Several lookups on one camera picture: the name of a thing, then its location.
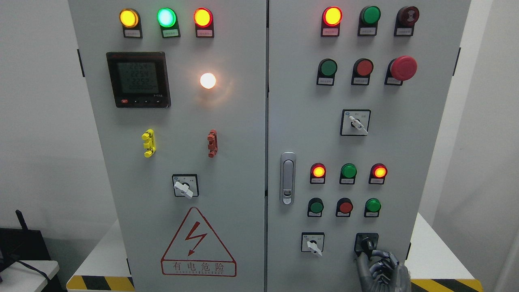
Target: red push button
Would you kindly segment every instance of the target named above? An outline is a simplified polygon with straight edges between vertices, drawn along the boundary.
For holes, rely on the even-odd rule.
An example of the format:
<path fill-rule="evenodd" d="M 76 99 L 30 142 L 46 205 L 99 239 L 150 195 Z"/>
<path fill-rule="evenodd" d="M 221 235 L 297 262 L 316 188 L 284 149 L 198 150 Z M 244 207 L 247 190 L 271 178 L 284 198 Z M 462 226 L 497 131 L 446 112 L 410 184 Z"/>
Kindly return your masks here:
<path fill-rule="evenodd" d="M 398 22 L 403 26 L 413 26 L 420 17 L 420 11 L 415 6 L 405 6 L 398 11 Z"/>
<path fill-rule="evenodd" d="M 373 72 L 373 63 L 368 59 L 364 59 L 356 64 L 355 71 L 360 76 L 368 76 Z"/>
<path fill-rule="evenodd" d="M 353 205 L 348 202 L 344 202 L 339 206 L 341 213 L 348 214 L 353 210 Z"/>
<path fill-rule="evenodd" d="M 406 81 L 411 79 L 418 69 L 418 63 L 411 56 L 400 56 L 391 64 L 391 75 L 396 80 Z"/>

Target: gray metal panel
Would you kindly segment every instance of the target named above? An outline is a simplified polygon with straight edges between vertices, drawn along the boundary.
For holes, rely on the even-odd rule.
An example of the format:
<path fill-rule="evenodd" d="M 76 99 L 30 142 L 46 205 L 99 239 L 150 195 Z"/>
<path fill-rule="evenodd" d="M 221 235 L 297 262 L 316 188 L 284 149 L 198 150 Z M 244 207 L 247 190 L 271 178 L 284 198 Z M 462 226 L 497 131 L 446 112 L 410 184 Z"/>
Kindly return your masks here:
<path fill-rule="evenodd" d="M 377 5 L 377 36 L 357 37 L 359 13 Z M 380 249 L 404 260 L 470 1 L 270 1 L 268 139 L 268 290 L 360 290 L 354 264 L 357 232 L 376 232 Z M 323 11 L 339 6 L 340 36 L 320 37 Z M 420 9 L 414 36 L 394 37 L 399 9 Z M 384 85 L 389 62 L 413 56 L 418 72 L 404 85 Z M 334 86 L 316 85 L 324 58 L 338 63 Z M 359 58 L 375 70 L 369 86 L 350 85 Z M 342 109 L 370 109 L 367 137 L 339 135 Z M 280 155 L 297 155 L 294 204 L 278 198 Z M 309 184 L 310 166 L 326 166 L 326 184 Z M 340 168 L 354 163 L 355 185 L 340 185 Z M 384 185 L 368 184 L 371 167 L 384 163 Z M 324 202 L 322 218 L 308 218 L 308 201 Z M 335 217 L 337 201 L 350 198 L 350 218 Z M 364 218 L 364 204 L 380 199 L 379 218 Z M 324 232 L 323 257 L 301 252 L 302 232 Z"/>
<path fill-rule="evenodd" d="M 175 10 L 182 37 L 160 36 L 161 7 Z M 214 39 L 195 38 L 198 7 L 212 11 Z M 70 8 L 136 290 L 263 291 L 266 2 L 71 0 Z M 143 39 L 123 38 L 123 8 L 139 12 Z M 109 51 L 164 51 L 171 108 L 116 108 Z M 216 75 L 212 90 L 199 84 L 205 72 Z M 146 159 L 148 128 L 157 152 Z M 208 158 L 212 128 L 219 152 Z M 172 174 L 197 174 L 200 196 L 174 197 Z M 236 277 L 162 274 L 160 260 L 192 206 L 235 258 Z"/>

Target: black cable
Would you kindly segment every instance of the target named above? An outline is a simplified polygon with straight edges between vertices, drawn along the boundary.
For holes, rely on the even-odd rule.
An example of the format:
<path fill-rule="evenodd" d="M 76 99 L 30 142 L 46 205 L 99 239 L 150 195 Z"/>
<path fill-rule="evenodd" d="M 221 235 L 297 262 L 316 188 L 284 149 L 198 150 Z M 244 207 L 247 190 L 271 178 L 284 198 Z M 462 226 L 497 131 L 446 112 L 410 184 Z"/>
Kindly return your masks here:
<path fill-rule="evenodd" d="M 31 266 L 31 265 L 28 264 L 28 263 L 24 263 L 23 261 L 15 260 L 15 262 L 19 262 L 19 263 L 22 264 L 24 267 L 26 267 L 26 268 L 28 268 L 28 269 L 30 269 L 30 270 L 33 270 L 33 271 L 35 271 L 35 272 L 38 272 L 40 275 L 42 275 L 42 276 L 47 280 L 47 284 L 50 283 L 49 276 L 47 276 L 46 273 L 44 273 L 44 272 L 38 270 L 37 268 Z"/>

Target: green indicator light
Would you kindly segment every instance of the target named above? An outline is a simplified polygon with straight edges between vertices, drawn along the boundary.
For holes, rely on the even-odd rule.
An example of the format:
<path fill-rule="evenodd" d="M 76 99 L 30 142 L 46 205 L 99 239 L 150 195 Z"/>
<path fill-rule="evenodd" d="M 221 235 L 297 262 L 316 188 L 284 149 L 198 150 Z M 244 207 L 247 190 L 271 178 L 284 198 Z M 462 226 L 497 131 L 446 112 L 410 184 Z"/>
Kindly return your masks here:
<path fill-rule="evenodd" d="M 370 6 L 364 9 L 362 21 L 365 24 L 376 24 L 378 20 L 380 20 L 380 9 L 378 9 L 378 7 Z"/>
<path fill-rule="evenodd" d="M 318 202 L 312 203 L 310 205 L 310 211 L 312 211 L 313 213 L 320 213 L 323 211 L 323 209 L 324 209 L 323 204 L 318 203 Z"/>
<path fill-rule="evenodd" d="M 381 207 L 382 205 L 380 204 L 380 201 L 375 198 L 370 199 L 366 202 L 366 209 L 370 212 L 376 213 L 380 211 Z"/>
<path fill-rule="evenodd" d="M 337 63 L 333 60 L 328 59 L 321 63 L 321 73 L 324 75 L 332 76 L 335 72 L 337 72 Z"/>
<path fill-rule="evenodd" d="M 170 28 L 176 23 L 176 14 L 169 8 L 161 8 L 157 13 L 160 26 Z"/>
<path fill-rule="evenodd" d="M 341 168 L 340 173 L 345 178 L 354 178 L 355 175 L 357 175 L 357 168 L 355 167 L 355 165 L 348 163 Z"/>

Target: red emergency stop button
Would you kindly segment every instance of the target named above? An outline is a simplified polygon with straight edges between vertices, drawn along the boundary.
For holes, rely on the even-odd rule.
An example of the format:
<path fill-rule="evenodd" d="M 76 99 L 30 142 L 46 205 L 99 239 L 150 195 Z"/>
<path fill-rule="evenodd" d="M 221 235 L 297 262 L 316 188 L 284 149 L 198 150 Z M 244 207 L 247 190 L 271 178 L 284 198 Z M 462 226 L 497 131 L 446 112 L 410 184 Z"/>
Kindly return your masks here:
<path fill-rule="evenodd" d="M 418 69 L 418 63 L 411 56 L 400 56 L 391 63 L 391 75 L 396 80 L 406 81 L 411 79 Z"/>
<path fill-rule="evenodd" d="M 413 26 L 420 17 L 420 11 L 416 6 L 402 7 L 397 14 L 398 22 L 403 26 Z"/>

